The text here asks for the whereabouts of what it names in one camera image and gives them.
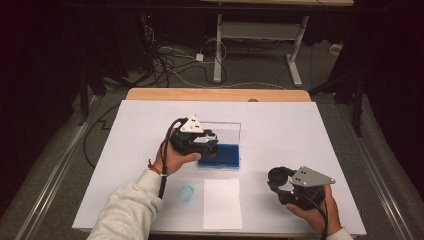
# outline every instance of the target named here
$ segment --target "sleeve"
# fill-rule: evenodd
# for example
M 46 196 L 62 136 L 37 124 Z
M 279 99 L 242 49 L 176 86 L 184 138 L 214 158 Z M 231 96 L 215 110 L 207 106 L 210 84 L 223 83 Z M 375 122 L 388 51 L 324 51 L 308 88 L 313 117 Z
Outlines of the sleeve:
M 88 239 L 147 239 L 162 200 L 161 177 L 145 170 L 137 182 L 122 185 L 106 202 Z
M 327 240 L 353 240 L 352 236 L 346 231 L 345 228 L 341 228 L 338 232 L 327 237 Z

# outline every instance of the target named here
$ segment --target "blue pad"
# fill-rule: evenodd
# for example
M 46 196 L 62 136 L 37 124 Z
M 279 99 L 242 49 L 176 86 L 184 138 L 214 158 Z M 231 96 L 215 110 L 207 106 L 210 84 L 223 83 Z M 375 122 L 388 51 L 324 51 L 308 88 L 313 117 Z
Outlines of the blue pad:
M 218 153 L 215 157 L 202 156 L 197 161 L 199 167 L 239 168 L 239 146 L 235 144 L 218 144 Z

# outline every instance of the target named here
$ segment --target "person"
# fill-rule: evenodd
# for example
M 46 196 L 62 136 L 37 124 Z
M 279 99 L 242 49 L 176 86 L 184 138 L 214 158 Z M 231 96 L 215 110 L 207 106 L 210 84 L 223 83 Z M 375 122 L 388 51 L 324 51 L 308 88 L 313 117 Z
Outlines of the person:
M 162 199 L 158 197 L 161 184 L 160 170 L 163 166 L 161 152 L 164 154 L 162 145 L 154 163 L 149 164 L 149 169 L 144 170 L 136 182 L 122 185 L 109 196 L 87 239 L 148 239 L 150 226 L 162 208 Z M 178 171 L 183 164 L 197 161 L 201 157 L 199 153 L 182 156 L 172 148 L 172 144 L 168 144 L 166 154 L 168 175 Z M 352 239 L 340 224 L 331 187 L 327 185 L 324 190 L 329 223 L 327 239 Z M 286 207 L 296 216 L 305 219 L 313 230 L 318 233 L 323 232 L 324 220 L 318 210 L 304 211 L 293 204 L 287 204 Z

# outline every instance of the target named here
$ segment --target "hand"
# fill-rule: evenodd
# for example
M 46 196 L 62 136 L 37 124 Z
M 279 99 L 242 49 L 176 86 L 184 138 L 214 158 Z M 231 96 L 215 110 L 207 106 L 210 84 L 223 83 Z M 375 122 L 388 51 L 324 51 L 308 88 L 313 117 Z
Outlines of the hand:
M 328 236 L 333 235 L 338 232 L 342 225 L 339 218 L 339 210 L 337 209 L 336 200 L 333 198 L 331 193 L 330 185 L 324 186 L 325 192 L 325 202 L 327 203 L 327 212 L 328 212 Z M 286 208 L 290 210 L 294 215 L 305 219 L 309 226 L 318 233 L 322 233 L 325 228 L 324 219 L 317 209 L 312 210 L 303 210 L 297 207 L 294 204 L 286 204 Z M 325 203 L 324 201 L 320 204 L 320 208 L 325 212 Z
M 161 147 L 159 147 L 159 150 L 156 154 L 156 160 L 153 163 L 153 166 L 156 167 L 156 169 L 158 169 L 159 171 L 162 172 L 162 157 L 161 157 L 161 152 L 162 152 L 162 156 L 165 156 L 164 154 L 165 151 L 165 143 L 161 144 Z M 167 154 L 166 154 L 166 174 L 167 175 L 171 175 L 174 172 L 178 171 L 184 163 L 188 163 L 188 162 L 194 162 L 197 161 L 201 158 L 201 154 L 200 153 L 190 153 L 187 154 L 185 156 L 182 156 L 181 154 L 177 153 L 174 148 L 172 147 L 172 144 L 168 141 L 168 149 L 167 149 Z

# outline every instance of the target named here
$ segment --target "desk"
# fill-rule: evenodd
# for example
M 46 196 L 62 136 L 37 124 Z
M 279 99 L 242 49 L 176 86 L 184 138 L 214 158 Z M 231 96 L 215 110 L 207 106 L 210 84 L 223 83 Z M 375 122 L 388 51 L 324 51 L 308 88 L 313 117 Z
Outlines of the desk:
M 225 3 L 249 3 L 249 4 L 279 4 L 279 5 L 325 5 L 326 7 L 352 6 L 353 0 L 204 0 L 216 2 L 219 5 Z M 246 22 L 224 22 L 222 14 L 218 14 L 216 33 L 216 57 L 214 67 L 214 82 L 221 82 L 222 69 L 222 38 L 249 38 L 249 39 L 271 39 L 271 40 L 294 40 L 291 54 L 286 55 L 286 61 L 293 83 L 296 87 L 302 86 L 299 71 L 296 67 L 296 56 L 302 43 L 303 34 L 309 16 L 303 16 L 300 24 L 275 24 L 275 23 L 246 23 Z
M 251 99 L 266 102 L 245 102 Z M 241 123 L 241 166 L 239 170 L 205 170 L 197 168 L 195 163 L 185 164 L 168 179 L 164 208 L 152 225 L 152 232 L 316 236 L 305 221 L 281 206 L 266 183 L 267 173 L 273 167 L 285 165 L 297 169 L 305 165 L 336 179 L 333 193 L 339 201 L 344 226 L 351 234 L 365 234 L 318 109 L 301 90 L 130 90 L 127 100 L 121 104 L 73 228 L 92 228 L 110 193 L 122 183 L 138 178 L 146 168 L 147 159 L 156 154 L 164 129 L 175 118 L 189 113 L 197 114 L 201 120 Z M 261 131 L 257 130 L 258 126 L 262 126 Z M 202 224 L 204 179 L 229 178 L 240 181 L 242 229 L 205 230 Z M 178 190 L 187 184 L 195 189 L 195 195 L 191 205 L 182 205 Z

